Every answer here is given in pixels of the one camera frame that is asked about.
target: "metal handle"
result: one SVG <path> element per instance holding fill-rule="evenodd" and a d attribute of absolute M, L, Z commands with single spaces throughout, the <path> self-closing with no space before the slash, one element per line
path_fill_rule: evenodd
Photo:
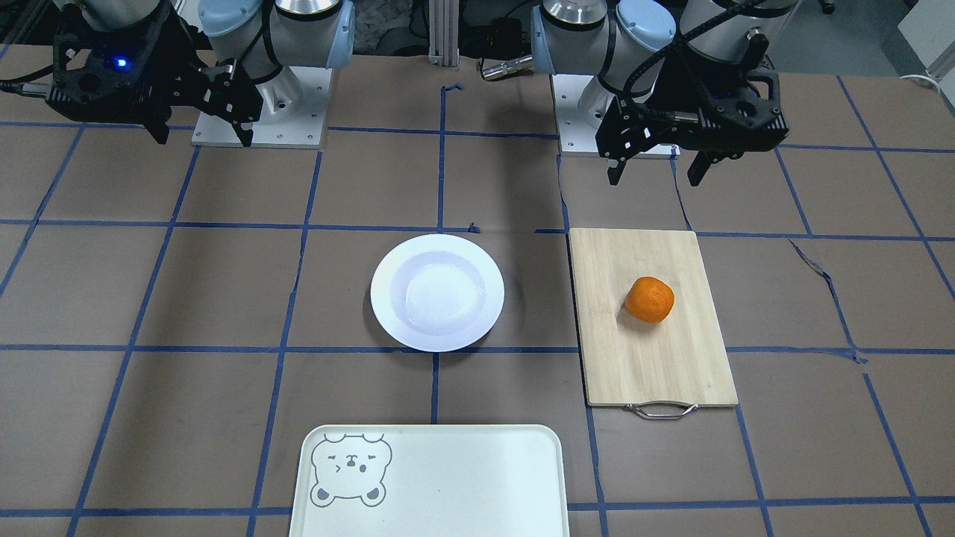
<path fill-rule="evenodd" d="M 678 404 L 678 403 L 653 403 L 653 404 L 667 404 L 667 405 L 675 406 L 677 408 L 682 408 L 683 412 L 680 414 L 650 414 L 647 411 L 645 411 L 639 404 L 629 404 L 625 406 L 624 409 L 632 412 L 633 414 L 636 414 L 637 416 L 643 419 L 680 419 L 683 416 L 692 414 L 693 412 L 696 411 L 696 409 L 700 408 L 700 405 L 698 404 L 689 404 L 689 405 Z"/>

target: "white plate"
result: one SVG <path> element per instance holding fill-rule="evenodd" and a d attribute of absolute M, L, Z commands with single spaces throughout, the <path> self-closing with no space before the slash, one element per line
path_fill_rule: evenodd
<path fill-rule="evenodd" d="M 324 425 L 302 443 L 289 537 L 567 537 L 543 425 Z"/>
<path fill-rule="evenodd" d="M 371 308 L 404 345 L 446 353 L 481 339 L 504 305 L 504 280 L 491 256 L 454 235 L 422 235 L 381 260 Z"/>

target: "bear face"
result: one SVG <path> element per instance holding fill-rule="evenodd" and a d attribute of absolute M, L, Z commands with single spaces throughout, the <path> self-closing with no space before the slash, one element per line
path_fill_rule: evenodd
<path fill-rule="evenodd" d="M 384 440 L 369 440 L 365 435 L 344 435 L 319 441 L 311 452 L 315 486 L 311 502 L 327 507 L 335 498 L 361 498 L 374 507 L 385 500 L 385 470 L 392 461 L 392 447 Z"/>

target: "orange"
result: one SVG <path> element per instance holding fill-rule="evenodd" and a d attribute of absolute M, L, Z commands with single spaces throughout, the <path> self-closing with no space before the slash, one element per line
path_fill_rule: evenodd
<path fill-rule="evenodd" d="M 673 290 L 653 276 L 644 276 L 634 282 L 626 294 L 624 307 L 634 317 L 648 323 L 659 323 L 673 309 Z"/>

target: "white tray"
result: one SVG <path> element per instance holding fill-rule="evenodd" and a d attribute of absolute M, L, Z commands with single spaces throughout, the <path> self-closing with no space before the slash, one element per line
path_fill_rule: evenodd
<path fill-rule="evenodd" d="M 543 425 L 318 427 L 288 535 L 568 537 L 561 441 Z"/>

